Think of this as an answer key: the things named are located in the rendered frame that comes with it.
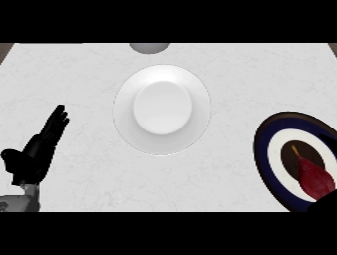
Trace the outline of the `grey round object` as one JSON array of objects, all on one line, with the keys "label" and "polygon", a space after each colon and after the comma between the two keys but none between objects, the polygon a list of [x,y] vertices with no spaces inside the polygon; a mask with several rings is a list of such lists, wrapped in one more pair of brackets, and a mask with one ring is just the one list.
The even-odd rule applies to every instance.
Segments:
[{"label": "grey round object", "polygon": [[131,43],[130,46],[141,54],[155,54],[168,47],[168,43]]}]

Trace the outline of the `navy and white ringed plate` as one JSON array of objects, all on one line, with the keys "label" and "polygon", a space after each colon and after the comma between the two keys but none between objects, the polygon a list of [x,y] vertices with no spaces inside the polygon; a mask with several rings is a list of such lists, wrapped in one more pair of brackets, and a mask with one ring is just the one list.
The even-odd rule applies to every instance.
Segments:
[{"label": "navy and white ringed plate", "polygon": [[337,130],[319,119],[298,112],[273,114],[260,124],[254,136],[254,161],[264,185],[283,207],[304,212],[314,203],[298,182],[298,154],[322,167],[337,187],[337,152],[319,135],[337,141]]}]

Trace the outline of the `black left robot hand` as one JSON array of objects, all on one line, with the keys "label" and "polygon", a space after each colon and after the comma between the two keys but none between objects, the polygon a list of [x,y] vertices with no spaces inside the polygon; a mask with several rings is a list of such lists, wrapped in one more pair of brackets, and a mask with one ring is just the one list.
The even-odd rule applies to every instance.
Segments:
[{"label": "black left robot hand", "polygon": [[68,122],[65,106],[57,105],[41,132],[32,136],[23,150],[7,148],[1,151],[0,157],[4,161],[5,171],[13,175],[11,184],[14,186],[41,183]]}]

